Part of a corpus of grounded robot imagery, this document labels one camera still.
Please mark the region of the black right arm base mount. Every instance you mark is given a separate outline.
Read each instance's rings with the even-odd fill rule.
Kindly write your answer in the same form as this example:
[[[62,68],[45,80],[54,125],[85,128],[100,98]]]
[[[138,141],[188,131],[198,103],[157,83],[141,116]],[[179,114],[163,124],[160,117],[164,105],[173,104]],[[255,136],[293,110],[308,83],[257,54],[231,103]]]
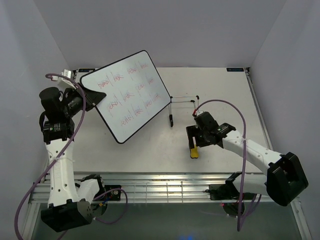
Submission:
[[[252,202],[248,211],[245,212],[245,204],[239,201],[241,177],[242,173],[240,171],[234,172],[223,184],[210,184],[208,189],[205,190],[206,193],[209,193],[211,200],[233,200],[233,202],[223,203],[222,208],[227,215],[234,218],[238,215],[239,206],[241,206],[240,213],[242,217],[252,214],[258,206],[258,203]],[[267,177],[262,174],[246,173],[244,175],[242,199],[253,201],[259,196],[258,200],[260,201],[261,197],[267,194],[266,181]]]

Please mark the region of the yellow whiteboard eraser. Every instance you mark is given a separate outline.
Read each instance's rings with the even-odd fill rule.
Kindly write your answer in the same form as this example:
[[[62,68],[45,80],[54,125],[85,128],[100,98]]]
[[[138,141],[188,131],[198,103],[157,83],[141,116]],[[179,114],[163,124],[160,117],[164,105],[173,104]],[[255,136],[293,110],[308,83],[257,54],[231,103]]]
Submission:
[[[190,149],[190,158],[191,159],[198,159],[199,158],[199,153],[198,153],[198,147],[195,146],[194,148]]]

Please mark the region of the black framed whiteboard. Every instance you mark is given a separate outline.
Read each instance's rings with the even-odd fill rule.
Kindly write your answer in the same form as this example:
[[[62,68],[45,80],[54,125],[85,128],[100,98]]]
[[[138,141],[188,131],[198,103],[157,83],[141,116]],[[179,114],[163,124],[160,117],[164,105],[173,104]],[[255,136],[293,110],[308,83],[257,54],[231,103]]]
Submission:
[[[146,50],[83,75],[79,81],[88,90],[106,95],[96,109],[118,144],[124,144],[171,103]]]

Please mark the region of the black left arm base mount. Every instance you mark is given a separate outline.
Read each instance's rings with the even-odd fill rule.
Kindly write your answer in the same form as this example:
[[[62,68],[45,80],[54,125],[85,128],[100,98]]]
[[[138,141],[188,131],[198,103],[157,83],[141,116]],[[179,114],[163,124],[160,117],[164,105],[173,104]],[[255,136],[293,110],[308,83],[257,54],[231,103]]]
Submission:
[[[104,191],[107,192],[104,196],[100,198],[101,201],[103,202],[108,202],[108,201],[120,201],[121,200],[121,185],[105,185],[104,186]]]

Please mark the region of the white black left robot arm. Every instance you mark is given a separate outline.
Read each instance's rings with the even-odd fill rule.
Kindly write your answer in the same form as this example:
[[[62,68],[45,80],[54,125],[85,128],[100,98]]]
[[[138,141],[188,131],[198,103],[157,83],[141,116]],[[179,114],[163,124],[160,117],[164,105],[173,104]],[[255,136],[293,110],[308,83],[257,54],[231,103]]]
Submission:
[[[39,125],[50,167],[49,199],[40,216],[57,233],[89,225],[93,220],[93,200],[106,195],[100,175],[88,175],[80,183],[74,178],[74,140],[79,127],[75,126],[73,116],[95,107],[88,94],[87,89],[81,94],[80,90],[71,87],[65,91],[49,87],[39,94],[44,108]]]

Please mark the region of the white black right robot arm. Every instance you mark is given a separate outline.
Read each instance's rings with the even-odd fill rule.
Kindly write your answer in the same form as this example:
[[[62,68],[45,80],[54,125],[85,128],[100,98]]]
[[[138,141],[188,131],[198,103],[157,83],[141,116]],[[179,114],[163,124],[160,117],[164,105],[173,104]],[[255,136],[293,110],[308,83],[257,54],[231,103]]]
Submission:
[[[204,111],[194,117],[195,124],[186,127],[190,157],[198,158],[198,148],[217,145],[223,150],[244,157],[262,174],[233,173],[223,185],[212,190],[214,199],[237,199],[242,194],[270,197],[280,206],[287,206],[309,182],[297,155],[282,154],[243,138],[228,123],[218,124],[212,115]]]

